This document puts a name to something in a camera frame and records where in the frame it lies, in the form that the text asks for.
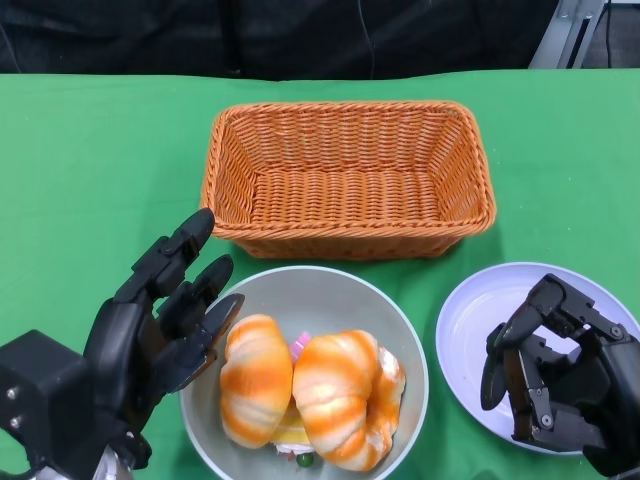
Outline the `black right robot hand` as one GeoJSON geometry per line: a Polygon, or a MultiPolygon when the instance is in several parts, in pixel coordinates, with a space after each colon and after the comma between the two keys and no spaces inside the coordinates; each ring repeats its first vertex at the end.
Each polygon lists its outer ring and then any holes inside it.
{"type": "Polygon", "coordinates": [[[543,276],[487,337],[480,401],[509,400],[513,440],[581,452],[608,479],[639,476],[639,341],[594,301],[543,276]]]}

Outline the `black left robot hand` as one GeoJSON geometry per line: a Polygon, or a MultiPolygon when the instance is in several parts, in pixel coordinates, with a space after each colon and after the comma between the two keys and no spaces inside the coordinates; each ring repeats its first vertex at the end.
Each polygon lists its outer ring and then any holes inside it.
{"type": "Polygon", "coordinates": [[[216,360],[215,345],[244,303],[241,294],[219,297],[234,268],[228,254],[185,278],[214,225],[213,212],[202,208],[159,237],[103,303],[84,348],[108,445],[133,470],[151,456],[142,431],[153,410],[216,360]]]}

